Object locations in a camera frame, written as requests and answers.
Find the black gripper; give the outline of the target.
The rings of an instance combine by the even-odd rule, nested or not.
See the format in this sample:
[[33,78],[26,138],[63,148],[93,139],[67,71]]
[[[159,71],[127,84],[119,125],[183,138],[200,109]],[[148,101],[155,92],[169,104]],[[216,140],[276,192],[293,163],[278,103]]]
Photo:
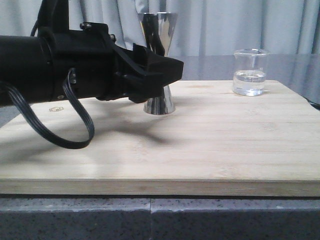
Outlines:
[[128,97],[143,103],[160,97],[165,86],[183,76],[183,61],[134,43],[133,61],[152,72],[135,75],[133,61],[115,44],[104,23],[83,22],[80,30],[70,30],[66,23],[41,24],[39,36],[46,56],[50,56],[48,76],[41,78],[40,101],[56,101],[62,95],[63,81],[71,68],[76,75],[72,89],[78,98],[106,101]]

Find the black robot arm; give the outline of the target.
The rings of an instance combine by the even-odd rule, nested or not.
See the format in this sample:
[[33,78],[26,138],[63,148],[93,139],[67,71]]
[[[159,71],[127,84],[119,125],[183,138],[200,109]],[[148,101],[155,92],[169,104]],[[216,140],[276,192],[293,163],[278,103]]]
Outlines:
[[89,23],[83,30],[41,26],[37,36],[0,38],[0,79],[29,103],[57,101],[70,69],[75,70],[72,89],[79,99],[141,103],[180,80],[183,67],[182,61],[141,45],[132,50],[117,46],[103,23]]

